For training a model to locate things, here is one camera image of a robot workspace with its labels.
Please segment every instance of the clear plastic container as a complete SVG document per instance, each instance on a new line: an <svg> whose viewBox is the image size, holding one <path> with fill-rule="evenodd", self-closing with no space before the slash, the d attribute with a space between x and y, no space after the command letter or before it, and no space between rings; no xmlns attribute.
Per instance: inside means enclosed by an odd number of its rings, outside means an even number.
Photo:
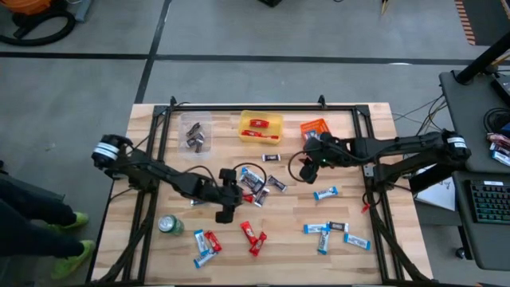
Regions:
<svg viewBox="0 0 510 287"><path fill-rule="evenodd" d="M191 136L186 134L192 127L200 123L200 128ZM197 152L197 145L188 147L190 138L196 137L201 132L204 135L203 144L200 152ZM210 156L210 150L213 148L213 117L210 112L184 112L179 117L178 127L178 153L188 159L205 159Z"/></svg>

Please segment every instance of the chair wheel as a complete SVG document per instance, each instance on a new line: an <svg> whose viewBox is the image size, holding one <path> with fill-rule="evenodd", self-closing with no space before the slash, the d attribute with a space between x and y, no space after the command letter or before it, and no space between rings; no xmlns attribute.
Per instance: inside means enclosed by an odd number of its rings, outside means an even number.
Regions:
<svg viewBox="0 0 510 287"><path fill-rule="evenodd" d="M460 259L465 259L465 250L464 250L464 247L461 247L461 248L455 250L455 256L457 256Z"/></svg>

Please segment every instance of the black keyboard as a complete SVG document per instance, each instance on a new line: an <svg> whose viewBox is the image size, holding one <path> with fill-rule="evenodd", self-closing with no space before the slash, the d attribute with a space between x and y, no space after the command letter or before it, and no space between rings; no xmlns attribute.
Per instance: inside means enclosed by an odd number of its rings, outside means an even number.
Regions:
<svg viewBox="0 0 510 287"><path fill-rule="evenodd" d="M475 222L510 224L510 184L469 180Z"/></svg>

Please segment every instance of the black hose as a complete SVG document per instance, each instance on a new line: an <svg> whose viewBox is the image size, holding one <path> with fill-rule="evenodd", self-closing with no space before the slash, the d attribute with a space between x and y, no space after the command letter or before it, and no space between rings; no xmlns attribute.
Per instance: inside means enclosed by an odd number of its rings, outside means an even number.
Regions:
<svg viewBox="0 0 510 287"><path fill-rule="evenodd" d="M37 28L42 22L48 21L49 19L53 19L56 17L67 18L67 23L65 24L64 28L62 28L60 31L56 32L53 35L49 35L47 37L40 37L38 39L29 39L29 40L22 39L30 31ZM77 23L77 20L68 11L50 10L45 13L33 16L30 20L28 20L25 25L23 25L18 31L16 31L16 33L14 34L14 36L16 38L10 38L10 37L5 37L3 35L0 35L0 42L6 43L9 45L24 46L24 47L48 45L48 44L54 43L56 41L59 41L65 37L67 37L67 35L69 35L73 31L76 23Z"/></svg>

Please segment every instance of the orange vacuum hose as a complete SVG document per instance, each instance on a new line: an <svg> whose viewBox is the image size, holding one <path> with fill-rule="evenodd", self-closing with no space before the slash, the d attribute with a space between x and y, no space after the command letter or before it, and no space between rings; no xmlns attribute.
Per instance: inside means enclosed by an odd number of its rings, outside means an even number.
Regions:
<svg viewBox="0 0 510 287"><path fill-rule="evenodd" d="M0 0L7 9L26 15L38 14L51 6L52 0Z"/></svg>

